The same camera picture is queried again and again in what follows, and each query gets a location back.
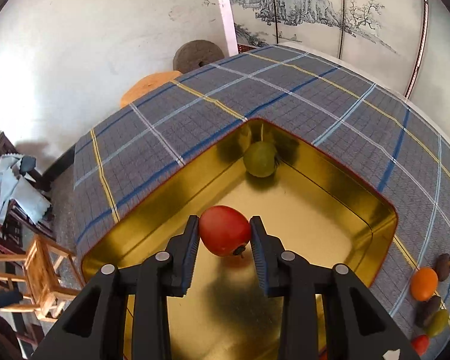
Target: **dark wooden chair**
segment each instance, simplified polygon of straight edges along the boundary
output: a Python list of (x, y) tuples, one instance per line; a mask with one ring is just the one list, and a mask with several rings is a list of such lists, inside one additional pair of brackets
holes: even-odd
[[(5, 134), (0, 133), (0, 156), (4, 154), (16, 154), (17, 149), (8, 140)], [(49, 191), (50, 183), (44, 180), (42, 175), (32, 169), (27, 172), (33, 178), (30, 183), (38, 190)], [(5, 254), (25, 254), (22, 249), (22, 233), (21, 228), (27, 227), (36, 234), (44, 235), (48, 238), (55, 239), (52, 230), (44, 223), (34, 224), (30, 218), (14, 201), (10, 202), (7, 210), (7, 217), (4, 225), (0, 225), (0, 251)]]

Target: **orange fruit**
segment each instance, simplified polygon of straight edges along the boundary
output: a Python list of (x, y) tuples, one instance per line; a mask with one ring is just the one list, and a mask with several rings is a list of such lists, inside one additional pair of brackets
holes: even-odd
[(412, 276), (410, 293), (416, 300), (426, 302), (432, 297), (433, 293), (437, 289), (437, 286), (437, 273), (428, 267), (420, 268)]

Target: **small red fruit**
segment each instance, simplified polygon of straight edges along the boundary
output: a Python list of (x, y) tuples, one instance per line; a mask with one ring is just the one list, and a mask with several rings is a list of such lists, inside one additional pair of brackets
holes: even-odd
[(430, 339), (426, 334), (419, 335), (415, 337), (411, 344), (413, 349), (419, 356), (423, 356), (428, 349), (428, 345), (430, 345)]
[(217, 256), (242, 254), (251, 238), (248, 220), (228, 206), (207, 208), (199, 219), (198, 232), (205, 247)]

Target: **round wooden stool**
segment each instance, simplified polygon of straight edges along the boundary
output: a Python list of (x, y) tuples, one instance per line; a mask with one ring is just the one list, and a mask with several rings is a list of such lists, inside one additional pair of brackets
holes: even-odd
[(157, 89), (159, 86), (162, 86), (163, 84), (168, 83), (168, 81), (176, 79), (181, 75), (182, 73), (174, 70), (163, 73), (154, 73), (143, 77), (122, 96), (120, 99), (120, 108), (125, 107), (143, 95), (146, 95), (148, 92)]

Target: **dark purple fruit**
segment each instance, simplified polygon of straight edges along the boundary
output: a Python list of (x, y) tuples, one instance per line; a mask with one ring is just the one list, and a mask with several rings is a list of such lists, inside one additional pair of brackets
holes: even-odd
[(450, 275), (450, 254), (444, 253), (438, 256), (434, 270), (437, 273), (438, 281), (447, 280)]
[(438, 295), (432, 296), (428, 302), (420, 303), (415, 316), (415, 325), (422, 329), (430, 325), (433, 316), (440, 309), (441, 304), (442, 298)]

